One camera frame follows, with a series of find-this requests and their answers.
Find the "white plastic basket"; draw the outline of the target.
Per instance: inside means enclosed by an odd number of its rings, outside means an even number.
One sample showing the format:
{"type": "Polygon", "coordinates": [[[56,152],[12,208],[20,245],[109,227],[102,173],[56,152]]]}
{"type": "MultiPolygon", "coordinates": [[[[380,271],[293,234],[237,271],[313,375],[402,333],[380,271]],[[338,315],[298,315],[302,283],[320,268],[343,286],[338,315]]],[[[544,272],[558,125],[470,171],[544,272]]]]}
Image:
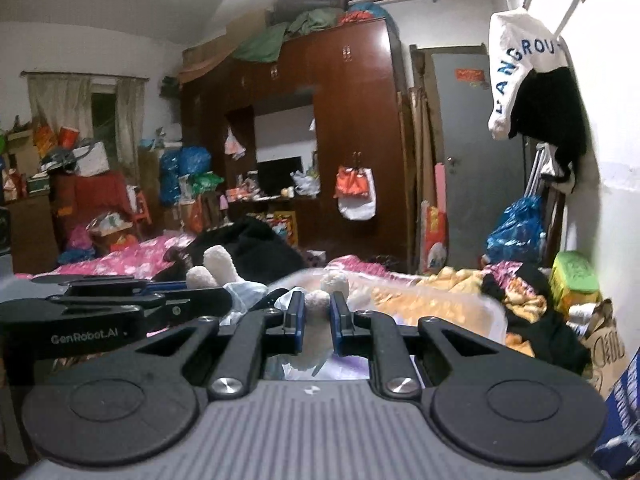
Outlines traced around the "white plastic basket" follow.
{"type": "Polygon", "coordinates": [[[402,325],[418,324],[434,316],[502,344],[506,339],[506,315],[496,300],[470,292],[448,292],[421,285],[417,278],[381,278],[337,269],[306,269],[281,278],[270,289],[300,288],[312,292],[329,276],[349,282],[350,310],[375,310],[390,315],[402,325]]]}

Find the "white plush toy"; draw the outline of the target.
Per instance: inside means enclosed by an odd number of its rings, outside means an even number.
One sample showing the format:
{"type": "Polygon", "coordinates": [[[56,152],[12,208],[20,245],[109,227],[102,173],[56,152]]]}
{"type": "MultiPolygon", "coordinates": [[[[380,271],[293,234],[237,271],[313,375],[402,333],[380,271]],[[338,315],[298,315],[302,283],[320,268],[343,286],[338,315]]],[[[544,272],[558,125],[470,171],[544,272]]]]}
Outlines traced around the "white plush toy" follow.
{"type": "MultiPolygon", "coordinates": [[[[220,287],[231,296],[231,311],[222,317],[222,325],[233,325],[250,308],[267,297],[268,287],[240,277],[231,255],[220,245],[206,249],[203,263],[186,271],[186,287],[220,287]]],[[[356,380],[369,377],[369,365],[359,356],[338,356],[333,349],[330,323],[330,299],[334,292],[349,297],[349,281],[342,271],[326,271],[314,289],[294,288],[303,295],[305,326],[302,350],[292,356],[268,360],[265,376],[273,380],[356,380]]],[[[285,292],[274,307],[285,311],[293,292],[285,292]]]]}

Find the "black clothing on bed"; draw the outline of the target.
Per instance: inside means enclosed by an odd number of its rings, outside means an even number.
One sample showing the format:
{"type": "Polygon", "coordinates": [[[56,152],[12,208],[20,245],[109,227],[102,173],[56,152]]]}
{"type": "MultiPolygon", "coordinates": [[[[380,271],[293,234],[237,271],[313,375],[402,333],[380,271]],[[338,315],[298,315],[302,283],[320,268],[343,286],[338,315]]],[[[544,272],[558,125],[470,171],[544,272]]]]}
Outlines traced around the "black clothing on bed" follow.
{"type": "Polygon", "coordinates": [[[306,268],[300,252],[267,223],[245,216],[228,226],[198,234],[186,247],[169,248],[163,258],[169,266],[155,274],[153,281],[184,281],[186,271],[200,266],[206,249],[216,245],[230,254],[240,277],[247,281],[269,285],[306,268]]]}

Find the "yellow patterned cloth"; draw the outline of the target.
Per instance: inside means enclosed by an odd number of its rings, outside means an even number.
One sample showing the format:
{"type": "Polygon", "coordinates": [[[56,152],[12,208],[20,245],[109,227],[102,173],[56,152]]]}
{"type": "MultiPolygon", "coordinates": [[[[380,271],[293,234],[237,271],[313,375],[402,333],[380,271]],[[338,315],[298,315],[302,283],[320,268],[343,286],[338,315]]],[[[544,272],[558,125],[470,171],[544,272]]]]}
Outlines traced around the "yellow patterned cloth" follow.
{"type": "Polygon", "coordinates": [[[470,292],[496,300],[506,315],[506,339],[503,343],[510,349],[533,358],[536,356],[529,336],[522,333],[541,320],[547,310],[543,296],[532,292],[528,295],[520,290],[506,292],[492,279],[492,275],[480,270],[456,270],[446,266],[437,274],[419,278],[421,285],[433,286],[448,292],[470,292]]]}

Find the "red cabinet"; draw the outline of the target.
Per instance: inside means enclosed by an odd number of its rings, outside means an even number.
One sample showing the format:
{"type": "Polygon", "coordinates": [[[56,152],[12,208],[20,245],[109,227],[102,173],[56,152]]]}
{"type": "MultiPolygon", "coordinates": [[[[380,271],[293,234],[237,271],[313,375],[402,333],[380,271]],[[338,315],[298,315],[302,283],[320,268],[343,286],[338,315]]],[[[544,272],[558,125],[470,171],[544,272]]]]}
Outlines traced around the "red cabinet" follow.
{"type": "Polygon", "coordinates": [[[101,214],[132,215],[125,177],[107,171],[93,177],[59,174],[50,180],[50,205],[58,248],[64,249],[76,226],[86,226],[101,214]]]}

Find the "orange white hanging bag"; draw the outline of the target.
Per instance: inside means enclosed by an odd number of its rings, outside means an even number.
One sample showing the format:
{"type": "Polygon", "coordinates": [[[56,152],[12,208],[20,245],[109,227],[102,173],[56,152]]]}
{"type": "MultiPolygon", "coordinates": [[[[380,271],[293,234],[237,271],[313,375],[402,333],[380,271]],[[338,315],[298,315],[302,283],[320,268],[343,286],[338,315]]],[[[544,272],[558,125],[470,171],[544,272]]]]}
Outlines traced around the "orange white hanging bag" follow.
{"type": "Polygon", "coordinates": [[[376,189],[370,168],[341,166],[337,170],[334,198],[341,216],[349,221],[369,221],[376,215],[376,189]]]}

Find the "blue plastic bag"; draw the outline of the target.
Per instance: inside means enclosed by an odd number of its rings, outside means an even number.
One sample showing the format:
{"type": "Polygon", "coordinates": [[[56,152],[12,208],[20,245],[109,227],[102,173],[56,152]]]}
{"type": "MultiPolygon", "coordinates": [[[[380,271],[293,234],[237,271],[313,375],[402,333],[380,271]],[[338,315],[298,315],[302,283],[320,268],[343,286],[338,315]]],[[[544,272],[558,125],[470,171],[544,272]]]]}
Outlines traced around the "blue plastic bag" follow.
{"type": "Polygon", "coordinates": [[[544,218],[540,196],[524,196],[507,206],[486,240],[490,263],[540,263],[544,247],[544,218]]]}

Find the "dark red wooden wardrobe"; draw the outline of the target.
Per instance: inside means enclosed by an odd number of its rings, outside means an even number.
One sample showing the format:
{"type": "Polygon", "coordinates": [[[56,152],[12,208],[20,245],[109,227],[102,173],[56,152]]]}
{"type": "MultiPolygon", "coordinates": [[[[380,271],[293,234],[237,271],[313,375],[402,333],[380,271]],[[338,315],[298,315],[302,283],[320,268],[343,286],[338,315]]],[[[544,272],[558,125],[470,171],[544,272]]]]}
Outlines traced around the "dark red wooden wardrobe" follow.
{"type": "Polygon", "coordinates": [[[300,247],[408,263],[414,179],[403,79],[399,39],[382,18],[313,32],[285,42],[277,62],[226,58],[182,84],[183,141],[207,148],[232,188],[257,166],[257,117],[312,106],[320,193],[277,200],[274,209],[294,210],[300,247]],[[373,174],[376,211],[367,221],[345,219],[334,197],[337,171],[355,166],[373,174]]]}

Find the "grey door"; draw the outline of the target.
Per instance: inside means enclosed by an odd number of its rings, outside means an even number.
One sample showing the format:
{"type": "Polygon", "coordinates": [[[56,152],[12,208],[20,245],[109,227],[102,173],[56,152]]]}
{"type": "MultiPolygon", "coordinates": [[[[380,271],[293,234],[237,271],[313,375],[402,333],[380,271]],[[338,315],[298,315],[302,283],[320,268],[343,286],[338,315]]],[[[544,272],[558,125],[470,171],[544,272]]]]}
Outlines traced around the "grey door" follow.
{"type": "Polygon", "coordinates": [[[489,132],[494,101],[486,55],[439,53],[433,64],[446,174],[447,263],[476,268],[503,211],[524,193],[523,145],[489,132]]]}

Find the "beige window curtains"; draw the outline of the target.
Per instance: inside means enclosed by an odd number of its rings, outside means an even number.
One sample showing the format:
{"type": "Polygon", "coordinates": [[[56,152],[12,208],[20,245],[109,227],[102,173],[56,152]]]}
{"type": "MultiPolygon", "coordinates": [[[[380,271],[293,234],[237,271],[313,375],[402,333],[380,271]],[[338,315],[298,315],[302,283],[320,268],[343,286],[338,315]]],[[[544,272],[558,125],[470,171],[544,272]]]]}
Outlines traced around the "beige window curtains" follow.
{"type": "MultiPolygon", "coordinates": [[[[93,138],[91,97],[93,76],[73,73],[28,73],[26,75],[32,119],[54,132],[62,127],[93,138]]],[[[138,173],[138,145],[142,139],[145,80],[115,78],[115,154],[119,168],[133,177],[138,173]]]]}

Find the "green yellow box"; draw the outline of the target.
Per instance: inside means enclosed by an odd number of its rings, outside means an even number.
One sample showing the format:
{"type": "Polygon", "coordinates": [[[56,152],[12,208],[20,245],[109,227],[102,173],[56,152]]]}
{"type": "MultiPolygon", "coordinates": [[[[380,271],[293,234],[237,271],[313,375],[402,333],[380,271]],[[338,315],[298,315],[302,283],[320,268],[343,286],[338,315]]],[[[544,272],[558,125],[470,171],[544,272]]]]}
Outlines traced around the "green yellow box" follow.
{"type": "Polygon", "coordinates": [[[576,304],[593,304],[601,300],[597,275],[579,252],[559,252],[555,256],[549,283],[554,307],[564,314],[576,304]]]}

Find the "green cloth on wardrobe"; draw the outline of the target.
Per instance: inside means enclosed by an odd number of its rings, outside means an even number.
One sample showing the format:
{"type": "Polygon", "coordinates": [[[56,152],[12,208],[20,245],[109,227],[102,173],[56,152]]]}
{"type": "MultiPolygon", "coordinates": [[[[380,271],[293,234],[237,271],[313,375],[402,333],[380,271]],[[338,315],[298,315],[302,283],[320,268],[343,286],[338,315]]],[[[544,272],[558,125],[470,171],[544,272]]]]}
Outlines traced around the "green cloth on wardrobe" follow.
{"type": "Polygon", "coordinates": [[[232,58],[252,63],[274,63],[280,58],[282,46],[291,39],[334,28],[345,14],[340,8],[318,8],[298,14],[292,22],[282,22],[266,28],[257,36],[237,47],[232,58]]]}

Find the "black hanging garment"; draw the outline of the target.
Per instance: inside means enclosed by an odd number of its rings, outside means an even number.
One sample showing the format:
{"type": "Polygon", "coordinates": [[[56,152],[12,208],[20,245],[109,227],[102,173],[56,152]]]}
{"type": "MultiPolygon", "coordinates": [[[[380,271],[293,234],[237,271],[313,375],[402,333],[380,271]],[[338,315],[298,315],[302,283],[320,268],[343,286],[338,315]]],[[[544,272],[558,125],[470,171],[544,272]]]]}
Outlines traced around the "black hanging garment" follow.
{"type": "Polygon", "coordinates": [[[565,195],[574,191],[580,160],[587,151],[582,98],[568,66],[551,72],[531,70],[516,92],[510,138],[517,134],[552,148],[552,174],[545,181],[565,195]]]}

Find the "white hanging tote bag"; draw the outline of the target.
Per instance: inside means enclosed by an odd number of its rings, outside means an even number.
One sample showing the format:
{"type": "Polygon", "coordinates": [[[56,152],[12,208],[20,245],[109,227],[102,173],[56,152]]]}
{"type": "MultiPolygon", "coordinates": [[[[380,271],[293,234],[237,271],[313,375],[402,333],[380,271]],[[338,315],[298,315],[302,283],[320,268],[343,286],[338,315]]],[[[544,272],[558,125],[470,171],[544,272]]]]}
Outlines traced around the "white hanging tote bag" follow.
{"type": "Polygon", "coordinates": [[[518,90],[529,73],[550,73],[568,66],[559,41],[524,8],[497,12],[489,21],[489,79],[494,106],[488,129],[506,140],[518,90]]]}

